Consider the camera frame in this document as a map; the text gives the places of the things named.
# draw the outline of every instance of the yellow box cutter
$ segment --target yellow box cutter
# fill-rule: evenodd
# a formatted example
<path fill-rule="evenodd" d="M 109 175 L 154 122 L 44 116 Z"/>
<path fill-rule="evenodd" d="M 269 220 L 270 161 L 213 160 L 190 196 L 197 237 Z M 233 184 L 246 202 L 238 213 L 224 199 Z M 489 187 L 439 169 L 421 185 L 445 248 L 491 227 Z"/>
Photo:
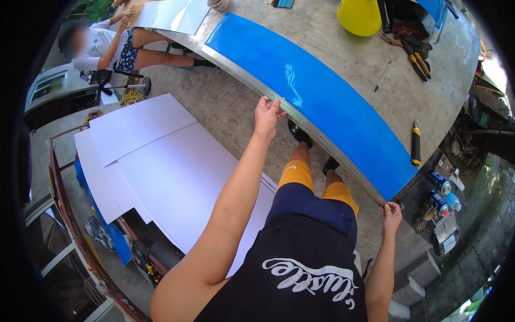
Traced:
<path fill-rule="evenodd" d="M 414 166 L 422 165 L 422 158 L 420 158 L 420 130 L 418 128 L 418 120 L 413 122 L 413 137 L 411 139 L 411 163 Z"/>

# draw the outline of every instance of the black shirt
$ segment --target black shirt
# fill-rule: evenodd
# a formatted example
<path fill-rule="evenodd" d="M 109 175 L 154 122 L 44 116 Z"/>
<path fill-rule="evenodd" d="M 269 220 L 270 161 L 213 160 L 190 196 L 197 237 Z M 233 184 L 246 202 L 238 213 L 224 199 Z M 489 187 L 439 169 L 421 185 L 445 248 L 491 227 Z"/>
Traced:
<path fill-rule="evenodd" d="M 195 321 L 367 321 L 365 284 L 341 232 L 290 213 L 268 222 Z"/>

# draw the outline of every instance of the blue cloth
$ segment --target blue cloth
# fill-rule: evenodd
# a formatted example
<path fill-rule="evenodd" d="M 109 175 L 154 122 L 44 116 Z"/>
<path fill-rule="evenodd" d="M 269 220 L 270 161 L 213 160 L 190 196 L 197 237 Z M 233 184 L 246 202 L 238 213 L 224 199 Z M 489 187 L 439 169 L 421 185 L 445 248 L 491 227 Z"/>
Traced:
<path fill-rule="evenodd" d="M 136 58 L 138 57 L 139 48 L 132 47 L 132 36 L 134 35 L 134 29 L 128 31 L 129 38 L 124 45 L 122 55 L 118 62 L 115 63 L 114 69 L 122 72 L 132 72 L 134 70 L 134 64 L 136 64 Z"/>
<path fill-rule="evenodd" d="M 98 220 L 111 237 L 114 244 L 114 248 L 116 248 L 116 252 L 118 253 L 118 257 L 120 257 L 122 264 L 126 266 L 132 257 L 132 253 L 129 249 L 129 246 L 127 246 L 127 242 L 125 241 L 123 233 L 118 229 L 118 227 L 115 226 L 114 223 L 107 224 L 104 220 L 104 217 L 102 217 L 102 214 L 100 213 L 100 210 L 98 209 L 96 202 L 93 199 L 93 196 L 91 195 L 91 191 L 88 187 L 88 183 L 86 182 L 86 177 L 84 176 L 84 172 L 82 171 L 82 166 L 80 165 L 79 159 L 75 161 L 74 167 L 75 171 L 77 172 L 77 180 L 79 180 L 80 184 L 88 193 L 88 198 L 90 199 L 90 202 L 93 205 L 93 209 L 95 209 L 95 212 L 98 216 Z"/>
<path fill-rule="evenodd" d="M 374 108 L 296 44 L 227 13 L 206 45 L 286 97 L 356 165 L 384 199 L 394 197 L 417 173 L 411 156 Z"/>
<path fill-rule="evenodd" d="M 303 184 L 290 182 L 277 190 L 265 225 L 279 215 L 299 213 L 323 222 L 344 234 L 356 246 L 357 224 L 352 208 L 343 201 L 320 199 Z"/>

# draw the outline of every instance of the navy shorts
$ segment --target navy shorts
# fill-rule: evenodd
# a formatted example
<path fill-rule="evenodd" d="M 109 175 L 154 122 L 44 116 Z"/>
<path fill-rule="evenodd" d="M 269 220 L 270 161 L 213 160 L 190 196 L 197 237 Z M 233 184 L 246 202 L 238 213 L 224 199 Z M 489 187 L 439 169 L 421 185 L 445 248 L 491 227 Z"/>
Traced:
<path fill-rule="evenodd" d="M 127 31 L 129 34 L 129 38 L 124 45 L 124 49 L 122 50 L 122 55 L 118 62 L 115 63 L 114 69 L 116 71 L 122 72 L 132 72 L 134 70 L 134 65 L 136 64 L 136 57 L 138 57 L 138 48 L 132 47 L 132 37 L 134 35 L 134 29 L 130 29 Z"/>
<path fill-rule="evenodd" d="M 266 223 L 278 215 L 291 212 L 328 224 L 344 234 L 353 248 L 356 246 L 356 218 L 353 209 L 347 203 L 340 200 L 321 199 L 305 185 L 290 182 L 277 190 Z"/>

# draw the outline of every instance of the yellow shorts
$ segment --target yellow shorts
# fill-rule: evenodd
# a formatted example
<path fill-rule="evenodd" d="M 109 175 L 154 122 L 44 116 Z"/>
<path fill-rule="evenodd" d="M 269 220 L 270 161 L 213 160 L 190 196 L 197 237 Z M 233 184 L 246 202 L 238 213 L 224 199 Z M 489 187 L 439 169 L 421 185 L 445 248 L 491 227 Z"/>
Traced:
<path fill-rule="evenodd" d="M 313 192 L 313 176 L 310 167 L 302 161 L 293 160 L 284 166 L 278 189 L 287 183 L 300 183 Z M 322 193 L 321 199 L 340 200 L 348 204 L 357 216 L 358 205 L 354 202 L 349 188 L 343 182 L 333 182 Z"/>

